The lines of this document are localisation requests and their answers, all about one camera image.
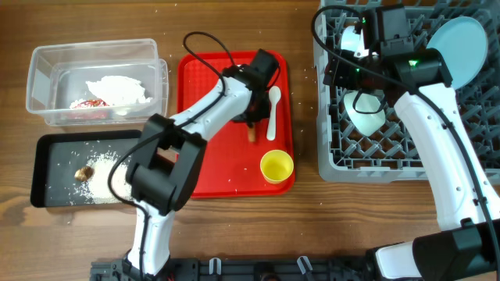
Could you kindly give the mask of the white plastic spoon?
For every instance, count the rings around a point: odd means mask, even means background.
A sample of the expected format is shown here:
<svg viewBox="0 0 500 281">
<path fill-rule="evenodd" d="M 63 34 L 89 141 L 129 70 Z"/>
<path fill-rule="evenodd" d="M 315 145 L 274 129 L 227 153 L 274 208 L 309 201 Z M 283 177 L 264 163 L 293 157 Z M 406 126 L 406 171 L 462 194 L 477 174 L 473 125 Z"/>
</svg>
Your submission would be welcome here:
<svg viewBox="0 0 500 281">
<path fill-rule="evenodd" d="M 281 98 L 281 90 L 278 86 L 272 86 L 269 90 L 270 117 L 266 132 L 268 141 L 274 141 L 277 134 L 277 103 Z"/>
</svg>

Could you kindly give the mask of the carrot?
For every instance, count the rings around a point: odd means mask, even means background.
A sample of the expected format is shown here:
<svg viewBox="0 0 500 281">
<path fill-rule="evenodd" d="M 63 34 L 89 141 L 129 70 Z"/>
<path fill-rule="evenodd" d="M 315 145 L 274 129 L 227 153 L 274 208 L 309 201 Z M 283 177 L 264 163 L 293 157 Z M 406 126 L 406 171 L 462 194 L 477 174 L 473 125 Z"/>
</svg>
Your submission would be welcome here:
<svg viewBox="0 0 500 281">
<path fill-rule="evenodd" d="M 256 132 L 255 132 L 255 124 L 254 123 L 248 124 L 248 141 L 250 143 L 256 142 Z"/>
</svg>

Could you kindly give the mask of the small light blue bowl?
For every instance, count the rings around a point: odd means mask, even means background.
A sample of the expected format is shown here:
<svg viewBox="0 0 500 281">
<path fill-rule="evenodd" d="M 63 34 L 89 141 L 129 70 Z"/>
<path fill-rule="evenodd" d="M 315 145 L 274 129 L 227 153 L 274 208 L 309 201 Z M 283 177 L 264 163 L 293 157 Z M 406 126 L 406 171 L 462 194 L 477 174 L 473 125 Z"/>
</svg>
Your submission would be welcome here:
<svg viewBox="0 0 500 281">
<path fill-rule="evenodd" d="M 364 45 L 362 31 L 357 31 L 355 26 L 346 27 L 341 36 L 341 50 L 353 52 L 355 57 L 364 57 L 368 51 Z"/>
</svg>

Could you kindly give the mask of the green bowl of rice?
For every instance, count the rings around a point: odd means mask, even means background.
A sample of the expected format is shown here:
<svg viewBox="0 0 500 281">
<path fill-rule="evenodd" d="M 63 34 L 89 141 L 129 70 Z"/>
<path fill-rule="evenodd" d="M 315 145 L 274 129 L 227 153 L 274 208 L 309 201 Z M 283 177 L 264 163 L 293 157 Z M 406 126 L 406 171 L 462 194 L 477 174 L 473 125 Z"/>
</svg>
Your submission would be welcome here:
<svg viewBox="0 0 500 281">
<path fill-rule="evenodd" d="M 349 91 L 343 102 L 349 119 L 362 135 L 371 136 L 385 124 L 385 112 L 376 96 Z"/>
</svg>

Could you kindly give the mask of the yellow cup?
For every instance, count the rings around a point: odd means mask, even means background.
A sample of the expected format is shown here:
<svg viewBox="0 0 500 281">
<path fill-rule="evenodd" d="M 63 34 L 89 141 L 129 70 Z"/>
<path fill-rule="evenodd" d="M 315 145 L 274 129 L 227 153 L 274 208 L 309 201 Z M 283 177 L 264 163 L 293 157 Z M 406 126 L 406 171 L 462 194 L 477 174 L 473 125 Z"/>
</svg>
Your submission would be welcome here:
<svg viewBox="0 0 500 281">
<path fill-rule="evenodd" d="M 259 164 L 264 179 L 271 184 L 279 184 L 287 180 L 294 172 L 293 158 L 282 150 L 268 151 Z"/>
</svg>

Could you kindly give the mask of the large light blue plate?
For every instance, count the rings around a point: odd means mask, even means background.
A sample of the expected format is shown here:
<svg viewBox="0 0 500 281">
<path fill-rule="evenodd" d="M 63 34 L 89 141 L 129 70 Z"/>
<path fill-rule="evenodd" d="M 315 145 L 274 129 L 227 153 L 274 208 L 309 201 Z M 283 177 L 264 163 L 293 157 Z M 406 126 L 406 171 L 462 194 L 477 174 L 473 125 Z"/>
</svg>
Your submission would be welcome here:
<svg viewBox="0 0 500 281">
<path fill-rule="evenodd" d="M 481 70 L 488 54 L 488 37 L 472 17 L 460 16 L 441 26 L 427 49 L 438 50 L 452 76 L 451 87 L 466 86 Z"/>
</svg>

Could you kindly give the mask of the white tissue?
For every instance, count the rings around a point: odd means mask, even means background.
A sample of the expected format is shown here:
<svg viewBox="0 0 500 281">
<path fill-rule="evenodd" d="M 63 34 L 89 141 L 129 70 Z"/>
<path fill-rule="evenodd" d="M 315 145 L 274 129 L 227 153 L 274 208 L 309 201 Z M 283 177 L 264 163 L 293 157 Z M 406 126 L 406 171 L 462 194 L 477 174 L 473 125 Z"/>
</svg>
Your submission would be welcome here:
<svg viewBox="0 0 500 281">
<path fill-rule="evenodd" d="M 95 99 L 102 99 L 108 106 L 126 106 L 149 103 L 140 80 L 128 76 L 104 76 L 99 81 L 87 81 L 88 90 Z"/>
</svg>

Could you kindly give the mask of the red snack wrapper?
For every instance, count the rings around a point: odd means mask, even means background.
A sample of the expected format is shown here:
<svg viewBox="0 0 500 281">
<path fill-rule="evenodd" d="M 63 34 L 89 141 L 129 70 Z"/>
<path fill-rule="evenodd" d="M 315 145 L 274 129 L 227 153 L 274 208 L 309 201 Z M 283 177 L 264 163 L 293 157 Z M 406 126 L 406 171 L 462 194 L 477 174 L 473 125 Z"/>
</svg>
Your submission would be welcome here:
<svg viewBox="0 0 500 281">
<path fill-rule="evenodd" d="M 98 108 L 98 107 L 106 107 L 108 104 L 102 99 L 79 99 L 75 100 L 70 104 L 71 109 L 75 108 Z"/>
</svg>

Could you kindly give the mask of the white rice pile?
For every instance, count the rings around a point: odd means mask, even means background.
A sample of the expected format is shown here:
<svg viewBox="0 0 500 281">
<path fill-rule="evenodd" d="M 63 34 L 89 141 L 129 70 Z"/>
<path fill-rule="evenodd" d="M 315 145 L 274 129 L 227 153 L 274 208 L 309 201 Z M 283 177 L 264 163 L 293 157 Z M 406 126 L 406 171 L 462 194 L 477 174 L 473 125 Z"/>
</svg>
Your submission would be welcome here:
<svg viewBox="0 0 500 281">
<path fill-rule="evenodd" d="M 74 195 L 82 197 L 85 203 L 110 204 L 118 203 L 108 187 L 108 178 L 111 168 L 114 166 L 120 155 L 115 151 L 92 155 L 86 166 L 93 169 L 93 175 L 89 180 L 76 184 Z M 130 201 L 131 185 L 125 180 L 127 165 L 130 162 L 126 159 L 122 162 L 112 177 L 112 188 L 121 198 Z"/>
</svg>

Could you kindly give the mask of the brown food scrap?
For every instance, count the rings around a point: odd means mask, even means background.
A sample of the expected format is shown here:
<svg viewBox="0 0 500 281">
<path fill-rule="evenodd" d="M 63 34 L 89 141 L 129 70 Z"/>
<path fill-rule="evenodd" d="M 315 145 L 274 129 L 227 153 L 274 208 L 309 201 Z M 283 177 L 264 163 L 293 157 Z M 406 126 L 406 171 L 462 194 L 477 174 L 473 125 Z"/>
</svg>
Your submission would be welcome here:
<svg viewBox="0 0 500 281">
<path fill-rule="evenodd" d="M 86 182 L 93 176 L 93 174 L 93 168 L 90 166 L 84 166 L 75 172 L 74 179 L 80 182 Z"/>
</svg>

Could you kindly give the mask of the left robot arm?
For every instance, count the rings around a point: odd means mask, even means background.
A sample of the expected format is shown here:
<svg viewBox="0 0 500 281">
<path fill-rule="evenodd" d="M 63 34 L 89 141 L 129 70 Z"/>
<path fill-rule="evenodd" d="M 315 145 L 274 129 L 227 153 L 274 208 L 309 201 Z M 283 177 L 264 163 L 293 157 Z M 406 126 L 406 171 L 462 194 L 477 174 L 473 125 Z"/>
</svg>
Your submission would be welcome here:
<svg viewBox="0 0 500 281">
<path fill-rule="evenodd" d="M 249 64 L 218 74 L 213 89 L 190 108 L 148 119 L 125 180 L 137 209 L 134 246 L 123 260 L 133 280 L 156 280 L 170 259 L 175 213 L 193 194 L 208 142 L 229 122 L 253 126 L 270 116 L 269 83 L 280 71 L 274 55 L 259 49 Z"/>
</svg>

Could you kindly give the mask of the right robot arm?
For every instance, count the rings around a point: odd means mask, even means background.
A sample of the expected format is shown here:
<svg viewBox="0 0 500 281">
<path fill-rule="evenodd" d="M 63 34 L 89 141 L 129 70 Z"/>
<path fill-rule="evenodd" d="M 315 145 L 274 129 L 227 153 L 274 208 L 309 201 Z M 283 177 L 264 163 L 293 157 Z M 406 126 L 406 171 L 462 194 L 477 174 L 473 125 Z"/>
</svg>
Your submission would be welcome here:
<svg viewBox="0 0 500 281">
<path fill-rule="evenodd" d="M 334 80 L 381 90 L 404 123 L 429 180 L 438 233 L 366 253 L 364 280 L 457 280 L 499 270 L 499 196 L 463 125 L 456 92 L 481 70 L 488 36 L 474 18 L 442 25 L 417 49 L 401 4 L 356 12 L 354 50 L 330 48 Z"/>
</svg>

